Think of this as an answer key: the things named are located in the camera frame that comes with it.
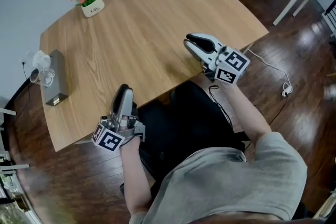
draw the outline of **forearm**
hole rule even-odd
[[[256,145],[260,137],[271,132],[270,126],[237,85],[223,86],[222,88],[244,132]]]
[[[124,172],[124,194],[131,215],[149,210],[152,196],[150,186],[142,166],[139,150],[120,148],[122,169]]]

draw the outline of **person's left arm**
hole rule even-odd
[[[135,137],[120,147],[125,200],[132,216],[140,212],[147,213],[152,204],[150,186],[140,160],[139,145],[140,138]]]

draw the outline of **person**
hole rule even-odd
[[[131,224],[291,221],[306,184],[305,162],[238,86],[220,89],[253,143],[255,159],[246,161],[245,145],[218,105],[199,86],[184,83],[171,108],[157,101],[139,109],[143,146],[136,137],[120,148]],[[139,146],[159,160],[152,192]]]

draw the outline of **white power strip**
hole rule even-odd
[[[281,94],[281,95],[282,95],[283,97],[286,97],[286,96],[288,96],[290,93],[293,92],[293,87],[292,87],[292,84],[290,83],[290,80],[289,80],[289,77],[288,77],[287,72],[285,72],[285,71],[283,71],[283,70],[281,70],[281,69],[279,69],[279,68],[277,68],[277,67],[275,67],[275,66],[273,66],[273,65],[271,65],[271,64],[269,64],[269,63],[266,63],[265,60],[264,60],[261,56],[255,54],[255,53],[254,53],[253,51],[251,51],[250,49],[248,49],[248,51],[251,52],[251,53],[252,53],[255,57],[257,57],[259,60],[261,60],[265,65],[267,65],[267,66],[269,66],[269,67],[272,67],[272,68],[274,68],[274,69],[276,69],[276,70],[279,70],[279,71],[281,71],[281,72],[283,72],[283,73],[286,74],[288,83],[285,82],[285,83],[282,85],[282,89],[283,89],[283,91],[282,91],[282,94]]]

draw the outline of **white flower pot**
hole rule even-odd
[[[103,0],[96,0],[95,2],[91,3],[90,5],[86,7],[83,7],[83,6],[81,7],[82,7],[84,15],[89,18],[99,13],[105,7],[105,4]]]

